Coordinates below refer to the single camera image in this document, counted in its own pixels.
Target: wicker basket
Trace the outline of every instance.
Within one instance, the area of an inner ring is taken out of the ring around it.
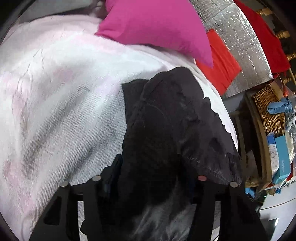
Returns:
[[[262,119],[266,135],[274,131],[276,137],[282,136],[285,130],[284,113],[271,115],[267,112],[267,106],[271,102],[280,102],[272,86],[267,84],[266,87],[258,91],[252,97]]]

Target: teal box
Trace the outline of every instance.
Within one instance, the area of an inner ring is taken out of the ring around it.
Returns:
[[[282,180],[285,180],[290,175],[291,165],[285,136],[275,138],[275,142],[279,155],[279,169],[275,173],[272,183],[279,184]]]

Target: silver insulation sheet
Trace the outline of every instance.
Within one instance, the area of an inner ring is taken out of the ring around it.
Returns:
[[[249,21],[232,0],[190,0],[206,30],[214,29],[242,72],[226,91],[230,97],[273,79],[261,44]]]

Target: white bed sheet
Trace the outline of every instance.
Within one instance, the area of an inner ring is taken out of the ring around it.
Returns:
[[[50,16],[13,27],[0,46],[0,211],[21,241],[62,181],[85,182],[122,152],[122,83],[189,68],[238,146],[218,92],[193,59],[97,37],[100,22]]]

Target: red cloth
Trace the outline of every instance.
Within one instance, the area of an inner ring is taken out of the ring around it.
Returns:
[[[211,29],[207,33],[207,37],[212,50],[214,67],[211,69],[195,60],[196,65],[217,89],[219,94],[223,95],[242,69],[215,30]]]
[[[233,1],[242,10],[252,25],[266,55],[271,72],[276,74],[287,71],[290,68],[290,63],[282,49],[280,40],[273,34],[259,14],[239,0]]]

